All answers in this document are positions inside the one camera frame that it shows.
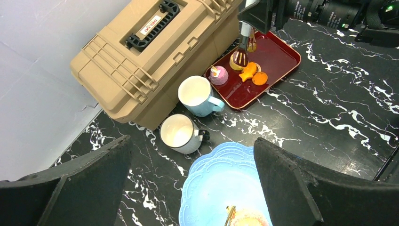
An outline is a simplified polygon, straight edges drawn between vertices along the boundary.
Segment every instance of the white wall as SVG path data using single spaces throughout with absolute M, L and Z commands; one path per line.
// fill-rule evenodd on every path
M 129 0 L 0 0 L 0 180 L 48 168 L 101 110 L 69 63 Z

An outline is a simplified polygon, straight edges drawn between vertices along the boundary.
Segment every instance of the white label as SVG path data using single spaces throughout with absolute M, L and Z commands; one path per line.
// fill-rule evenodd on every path
M 151 28 L 153 28 L 162 18 L 160 16 L 154 16 L 153 19 L 151 19 L 147 25 L 140 31 L 141 34 L 147 35 L 148 32 L 151 31 Z

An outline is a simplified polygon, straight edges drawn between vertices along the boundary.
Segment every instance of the table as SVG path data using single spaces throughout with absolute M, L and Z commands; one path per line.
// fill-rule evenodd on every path
M 373 179 L 398 145 L 398 48 L 355 43 L 342 33 L 290 20 L 276 34 L 302 55 L 299 69 L 241 112 L 193 117 L 211 133 L 198 152 L 167 148 L 159 130 L 120 124 L 101 113 L 62 155 L 61 164 L 128 134 L 134 159 L 115 225 L 178 225 L 181 189 L 192 162 L 217 145 L 252 146 L 258 137 L 322 166 Z

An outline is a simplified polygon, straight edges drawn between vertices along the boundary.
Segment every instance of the stacked plate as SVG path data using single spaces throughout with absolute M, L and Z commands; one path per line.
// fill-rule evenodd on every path
M 238 143 L 219 145 L 190 167 L 183 185 L 180 226 L 223 226 L 226 207 L 256 210 L 271 226 L 255 166 L 254 149 Z

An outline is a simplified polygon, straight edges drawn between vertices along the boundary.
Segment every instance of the storage box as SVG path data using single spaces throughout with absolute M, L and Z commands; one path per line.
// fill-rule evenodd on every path
M 132 0 L 72 60 L 72 74 L 111 118 L 154 130 L 180 83 L 238 37 L 241 1 Z

